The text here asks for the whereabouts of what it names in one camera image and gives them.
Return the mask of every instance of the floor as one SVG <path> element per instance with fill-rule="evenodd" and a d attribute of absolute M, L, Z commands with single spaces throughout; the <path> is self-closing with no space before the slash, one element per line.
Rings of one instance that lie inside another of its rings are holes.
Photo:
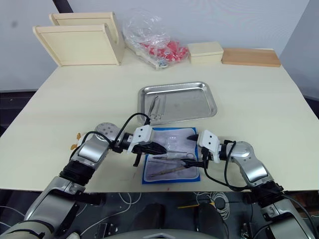
<path fill-rule="evenodd" d="M 34 92 L 0 94 L 0 135 L 3 134 L 33 94 Z M 306 101 L 319 118 L 319 102 L 308 99 L 306 99 Z M 226 194 L 230 201 L 230 217 L 226 220 L 226 224 L 229 228 L 230 238 L 232 239 L 241 238 L 240 231 L 242 224 L 249 222 L 251 218 L 255 229 L 266 224 L 259 211 L 258 205 L 245 203 L 247 194 L 248 193 Z M 0 205 L 13 207 L 25 214 L 38 195 L 38 192 L 0 190 Z M 126 200 L 128 200 L 127 194 L 124 193 L 122 195 L 123 197 L 126 196 Z M 132 194 L 132 200 L 134 201 L 138 196 L 139 194 Z M 83 213 L 75 219 L 69 232 L 82 232 L 92 223 L 107 215 L 120 212 L 128 206 L 121 201 L 117 193 L 103 194 L 103 197 L 105 197 L 106 203 L 101 206 L 87 206 Z M 147 204 L 160 203 L 165 205 L 166 217 L 164 228 L 194 230 L 194 208 L 178 209 L 177 206 L 195 204 L 195 197 L 193 192 L 143 193 L 138 203 L 132 205 L 127 212 L 111 217 L 104 222 L 113 223 L 118 228 L 117 234 L 126 232 L 130 227 L 134 216 Z M 199 196 L 198 198 L 200 202 L 207 201 L 206 195 Z M 23 217 L 20 214 L 9 209 L 0 208 L 0 222 L 12 226 L 22 219 Z M 314 220 L 317 222 L 317 225 L 319 225 L 319 218 L 314 218 Z M 95 226 L 88 230 L 82 238 L 93 238 L 97 232 L 97 227 L 98 226 Z M 6 226 L 0 224 L 0 234 L 6 229 Z M 263 239 L 266 237 L 264 234 L 261 234 L 259 238 Z"/>

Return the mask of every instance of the metal tray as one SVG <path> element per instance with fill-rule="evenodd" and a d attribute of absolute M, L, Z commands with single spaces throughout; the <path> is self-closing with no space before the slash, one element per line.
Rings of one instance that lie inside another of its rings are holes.
<path fill-rule="evenodd" d="M 140 89 L 138 112 L 152 116 L 151 125 L 157 125 L 212 117 L 217 106 L 206 83 L 188 82 Z M 143 116 L 138 120 L 145 121 Z"/>

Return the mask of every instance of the white table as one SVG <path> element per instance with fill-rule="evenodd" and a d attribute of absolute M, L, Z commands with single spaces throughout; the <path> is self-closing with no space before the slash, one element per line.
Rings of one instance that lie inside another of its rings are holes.
<path fill-rule="evenodd" d="M 121 127 L 137 110 L 148 85 L 206 82 L 218 107 L 208 119 L 162 125 L 208 129 L 223 139 L 247 141 L 286 190 L 319 188 L 319 120 L 283 67 L 191 65 L 155 71 L 126 52 L 121 66 L 57 68 L 0 138 L 0 188 L 43 190 L 67 164 L 78 132 L 102 122 Z M 127 127 L 133 132 L 137 119 Z M 89 192 L 229 191 L 205 177 L 196 183 L 142 185 L 144 159 L 110 152 L 87 185 Z M 223 180 L 224 162 L 209 173 Z M 229 181 L 243 186 L 239 168 Z"/>

